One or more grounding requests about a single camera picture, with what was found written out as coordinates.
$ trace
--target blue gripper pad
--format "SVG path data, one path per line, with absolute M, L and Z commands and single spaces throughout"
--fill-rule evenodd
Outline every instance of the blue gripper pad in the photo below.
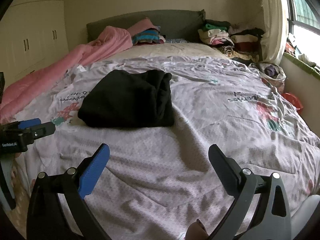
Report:
M 110 149 L 106 144 L 101 144 L 93 159 L 79 179 L 78 193 L 82 199 L 90 195 L 103 172 L 110 157 Z
M 35 119 L 21 121 L 18 125 L 18 128 L 25 129 L 38 124 L 41 124 L 41 120 L 39 118 L 35 118 Z

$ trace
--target blue striped pillow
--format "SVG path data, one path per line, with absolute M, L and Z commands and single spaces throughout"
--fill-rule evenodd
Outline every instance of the blue striped pillow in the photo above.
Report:
M 159 31 L 155 29 L 148 29 L 132 36 L 133 45 L 141 42 L 160 43 Z

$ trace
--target pink blanket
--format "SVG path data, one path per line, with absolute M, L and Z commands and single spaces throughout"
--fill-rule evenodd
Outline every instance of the pink blanket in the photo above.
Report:
M 38 95 L 51 89 L 75 64 L 88 65 L 131 47 L 131 36 L 127 30 L 107 26 L 95 41 L 78 45 L 61 60 L 7 87 L 0 105 L 0 122 L 9 120 Z

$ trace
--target mattress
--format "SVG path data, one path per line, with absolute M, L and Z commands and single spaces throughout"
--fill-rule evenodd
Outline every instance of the mattress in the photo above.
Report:
M 170 72 L 175 125 L 87 127 L 77 117 L 82 100 L 114 69 Z M 17 158 L 29 194 L 39 172 L 64 173 L 101 143 L 109 145 L 110 160 L 85 200 L 113 239 L 178 239 L 197 218 L 213 231 L 233 198 L 208 160 L 212 144 L 255 174 L 278 171 L 291 215 L 319 189 L 320 139 L 294 106 L 263 83 L 257 70 L 202 44 L 144 45 L 83 68 L 76 65 L 15 118 L 56 124 L 54 135 L 37 140 Z M 80 233 L 60 197 L 71 228 Z M 240 232 L 248 227 L 257 200 Z

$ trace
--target red bucket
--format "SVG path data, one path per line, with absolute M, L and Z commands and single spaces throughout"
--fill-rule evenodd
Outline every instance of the red bucket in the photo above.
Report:
M 303 110 L 303 105 L 300 102 L 299 98 L 297 98 L 294 94 L 292 93 L 283 93 L 281 94 L 287 101 L 289 101 L 295 108 L 297 108 L 298 114 L 301 114 Z

